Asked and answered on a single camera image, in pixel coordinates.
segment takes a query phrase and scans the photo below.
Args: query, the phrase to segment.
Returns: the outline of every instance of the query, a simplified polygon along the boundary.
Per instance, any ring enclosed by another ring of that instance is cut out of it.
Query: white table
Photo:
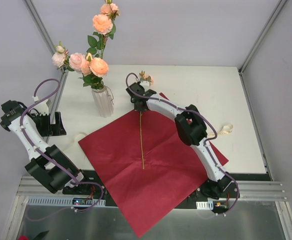
[[[231,134],[222,135],[212,142],[229,159],[225,168],[230,173],[264,174],[265,168],[249,114],[246,98],[236,67],[215,66],[158,66],[158,65],[110,65],[105,84],[114,95],[114,114],[99,116],[93,102],[91,88],[83,87],[83,80],[76,72],[70,72],[62,93],[58,111],[61,112],[66,136],[51,137],[49,144],[66,149],[79,132],[90,134],[133,109],[125,91],[125,78],[130,72],[141,70],[154,77],[151,87],[163,92],[180,106],[194,104],[216,128],[233,125]],[[81,150],[78,141],[65,150],[65,154],[80,169],[93,170]]]

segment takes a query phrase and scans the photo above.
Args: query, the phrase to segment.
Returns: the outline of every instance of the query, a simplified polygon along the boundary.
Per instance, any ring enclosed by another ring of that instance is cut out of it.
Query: white vase
[[[106,118],[114,113],[113,96],[108,87],[104,86],[103,89],[92,89],[92,96],[100,116]]]

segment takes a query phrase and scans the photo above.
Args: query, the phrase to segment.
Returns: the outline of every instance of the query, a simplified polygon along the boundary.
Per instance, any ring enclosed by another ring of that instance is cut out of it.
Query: white wall
[[[39,82],[58,76],[23,1],[0,0],[0,117],[5,101],[29,104]],[[39,95],[44,96],[53,87],[44,87]],[[0,126],[0,237],[28,162],[21,142]]]
[[[114,0],[109,64],[240,67],[278,0]],[[34,0],[52,40],[85,53],[103,0]]]
[[[283,181],[292,207],[292,0],[288,2],[244,81],[274,179]]]

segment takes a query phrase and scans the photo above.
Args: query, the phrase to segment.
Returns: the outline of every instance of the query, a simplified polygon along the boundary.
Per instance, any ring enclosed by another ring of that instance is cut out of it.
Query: artificial rose
[[[103,35],[109,33],[113,27],[111,19],[103,14],[95,15],[92,22],[96,31]]]
[[[90,69],[94,75],[102,78],[107,74],[109,67],[103,59],[95,57],[90,62]]]
[[[90,70],[90,62],[88,62],[87,60],[84,60],[81,66],[81,72],[84,76],[87,76],[91,73]]]
[[[65,51],[65,49],[64,49],[62,46],[57,46],[57,47],[56,47],[56,50],[57,50],[57,52],[60,53],[60,54],[62,54],[62,53]]]
[[[65,63],[65,59],[66,59],[65,53],[58,53],[58,52],[56,52],[52,56],[52,62],[53,62],[53,64],[56,65],[59,68],[61,68],[62,65]]]
[[[70,55],[69,65],[73,70],[81,72],[83,60],[85,60],[85,56],[83,56],[81,53],[76,52]]]
[[[154,79],[152,78],[152,76],[151,75],[147,75],[147,74],[143,75],[143,78],[146,79],[146,80],[147,80],[148,77],[150,77],[150,85],[153,85],[154,84]]]
[[[119,8],[114,3],[112,3],[112,4],[103,4],[101,9],[100,9],[101,14],[109,15],[110,14],[110,8],[111,8],[111,12],[112,13],[116,13],[118,16],[120,15]]]
[[[89,62],[92,60],[92,54],[90,52],[86,54],[86,60]]]

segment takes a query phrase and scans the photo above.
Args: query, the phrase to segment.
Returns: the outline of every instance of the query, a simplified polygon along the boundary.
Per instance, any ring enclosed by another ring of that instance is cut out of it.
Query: white connector
[[[39,101],[38,96],[33,96],[32,98],[34,99],[35,103],[36,103],[37,101]]]
[[[150,89],[150,82],[140,81],[140,86],[142,86],[145,89],[145,91],[148,91]]]

